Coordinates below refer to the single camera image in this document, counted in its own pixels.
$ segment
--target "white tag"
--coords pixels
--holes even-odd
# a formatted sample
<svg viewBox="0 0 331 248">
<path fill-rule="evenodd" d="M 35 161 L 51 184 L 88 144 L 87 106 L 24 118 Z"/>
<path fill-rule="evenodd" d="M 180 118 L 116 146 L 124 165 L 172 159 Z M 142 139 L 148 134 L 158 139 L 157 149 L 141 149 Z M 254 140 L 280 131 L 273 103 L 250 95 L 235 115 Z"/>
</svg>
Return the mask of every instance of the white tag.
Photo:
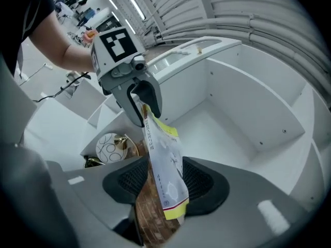
<svg viewBox="0 0 331 248">
<path fill-rule="evenodd" d="M 69 184 L 77 184 L 77 183 L 80 183 L 83 181 L 84 181 L 84 177 L 82 177 L 82 176 L 78 176 L 78 177 L 68 180 Z"/>
</svg>

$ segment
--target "snack package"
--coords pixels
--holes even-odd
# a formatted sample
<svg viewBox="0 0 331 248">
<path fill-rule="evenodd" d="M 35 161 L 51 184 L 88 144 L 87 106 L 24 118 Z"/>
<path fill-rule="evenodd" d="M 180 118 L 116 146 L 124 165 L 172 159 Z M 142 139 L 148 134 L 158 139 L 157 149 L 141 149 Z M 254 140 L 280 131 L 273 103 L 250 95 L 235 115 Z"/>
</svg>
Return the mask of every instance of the snack package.
<svg viewBox="0 0 331 248">
<path fill-rule="evenodd" d="M 153 175 L 167 220 L 176 219 L 186 211 L 188 190 L 183 180 L 183 154 L 177 130 L 154 117 L 143 105 L 145 141 L 152 163 Z"/>
</svg>

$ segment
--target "person's arm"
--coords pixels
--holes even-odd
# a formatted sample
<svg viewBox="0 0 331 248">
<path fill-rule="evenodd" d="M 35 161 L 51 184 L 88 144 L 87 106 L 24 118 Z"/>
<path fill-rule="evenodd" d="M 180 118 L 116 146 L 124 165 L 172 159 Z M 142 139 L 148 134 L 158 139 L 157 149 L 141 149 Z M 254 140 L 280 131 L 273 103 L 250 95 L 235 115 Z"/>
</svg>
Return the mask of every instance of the person's arm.
<svg viewBox="0 0 331 248">
<path fill-rule="evenodd" d="M 56 18 L 48 15 L 29 36 L 32 43 L 53 64 L 78 72 L 93 72 L 90 50 L 71 45 Z"/>
</svg>

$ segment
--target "white panel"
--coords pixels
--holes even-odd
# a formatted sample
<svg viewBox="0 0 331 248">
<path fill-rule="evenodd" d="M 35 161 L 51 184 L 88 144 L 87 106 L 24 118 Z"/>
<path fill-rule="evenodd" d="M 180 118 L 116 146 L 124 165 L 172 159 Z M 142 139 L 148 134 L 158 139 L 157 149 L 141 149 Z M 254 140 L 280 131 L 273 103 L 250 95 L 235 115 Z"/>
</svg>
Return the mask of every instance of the white panel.
<svg viewBox="0 0 331 248">
<path fill-rule="evenodd" d="M 210 56 L 210 59 L 222 61 L 228 65 L 240 68 L 240 58 L 242 56 L 242 45 L 236 45 L 224 51 L 220 51 Z"/>
<path fill-rule="evenodd" d="M 245 169 L 263 176 L 290 194 L 305 166 L 311 139 L 307 133 L 269 151 L 260 152 Z"/>
<path fill-rule="evenodd" d="M 304 133 L 288 106 L 251 75 L 207 59 L 210 100 L 240 127 L 258 151 L 269 150 Z"/>
<path fill-rule="evenodd" d="M 291 196 L 306 209 L 316 207 L 324 198 L 324 182 L 316 147 L 311 145 L 309 156 Z"/>
<path fill-rule="evenodd" d="M 104 104 L 116 113 L 119 113 L 122 110 L 116 103 L 116 99 L 113 95 L 108 96 Z"/>
<path fill-rule="evenodd" d="M 331 143 L 331 113 L 316 91 L 314 94 L 315 124 L 313 139 L 318 148 Z"/>
<path fill-rule="evenodd" d="M 292 107 L 306 132 L 275 149 L 259 153 L 246 169 L 290 194 L 308 158 L 314 123 L 313 106 L 312 89 L 307 84 Z"/>
<path fill-rule="evenodd" d="M 274 90 L 289 105 L 294 103 L 306 85 L 306 80 L 290 66 L 250 46 L 239 45 L 219 52 L 211 58 L 251 74 Z"/>
<path fill-rule="evenodd" d="M 52 144 L 55 149 L 79 152 L 78 143 L 86 123 L 86 119 L 55 99 L 48 99 L 34 114 L 26 129 L 39 136 L 41 140 Z"/>
<path fill-rule="evenodd" d="M 59 96 L 59 101 L 77 115 L 88 119 L 93 112 L 103 103 L 106 97 L 99 92 L 87 79 L 84 79 L 70 99 Z"/>
<path fill-rule="evenodd" d="M 256 155 L 238 126 L 207 100 L 171 125 L 178 130 L 185 156 L 243 167 Z"/>
<path fill-rule="evenodd" d="M 100 105 L 100 107 L 98 107 L 93 112 L 93 114 L 91 115 L 91 117 L 89 117 L 89 119 L 87 120 L 87 123 L 89 123 L 90 125 L 92 125 L 94 128 L 97 128 L 97 126 L 98 126 L 98 120 L 99 120 L 99 115 L 100 115 L 101 107 L 102 107 L 102 104 Z"/>
<path fill-rule="evenodd" d="M 169 124 L 206 98 L 205 61 L 202 60 L 170 77 L 160 85 L 160 88 L 162 94 L 160 119 L 165 124 Z"/>
<path fill-rule="evenodd" d="M 97 131 L 102 131 L 104 127 L 117 116 L 117 113 L 112 111 L 106 105 L 101 106 L 100 115 L 97 124 Z"/>
<path fill-rule="evenodd" d="M 321 163 L 325 192 L 328 192 L 331 187 L 331 142 L 321 147 L 317 151 L 317 155 Z"/>
<path fill-rule="evenodd" d="M 292 105 L 295 116 L 312 137 L 314 127 L 314 99 L 311 86 L 307 83 Z"/>
</svg>

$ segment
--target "gold object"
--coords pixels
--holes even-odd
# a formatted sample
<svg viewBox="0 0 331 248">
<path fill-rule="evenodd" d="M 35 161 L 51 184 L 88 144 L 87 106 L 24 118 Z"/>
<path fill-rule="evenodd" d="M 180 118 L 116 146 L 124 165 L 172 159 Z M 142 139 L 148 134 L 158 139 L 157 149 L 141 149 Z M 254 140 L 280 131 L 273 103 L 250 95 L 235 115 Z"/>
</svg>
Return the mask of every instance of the gold object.
<svg viewBox="0 0 331 248">
<path fill-rule="evenodd" d="M 120 150 L 125 150 L 128 148 L 128 137 L 117 134 L 114 138 L 114 144 Z"/>
<path fill-rule="evenodd" d="M 101 161 L 100 161 L 98 158 L 96 158 L 96 157 L 90 157 L 90 158 L 88 158 L 87 160 L 88 160 L 88 161 L 95 162 L 95 163 L 97 163 L 97 164 L 104 165 L 104 163 L 101 162 Z"/>
<path fill-rule="evenodd" d="M 133 142 L 132 139 L 129 138 L 128 135 L 125 134 L 125 136 L 121 136 L 121 135 L 116 135 L 114 138 L 114 144 L 116 147 L 118 147 L 121 150 L 125 150 L 126 148 L 128 148 L 128 140 L 131 141 L 131 143 L 133 144 L 134 148 L 137 151 L 137 156 L 139 156 L 139 150 L 137 145 Z"/>
</svg>

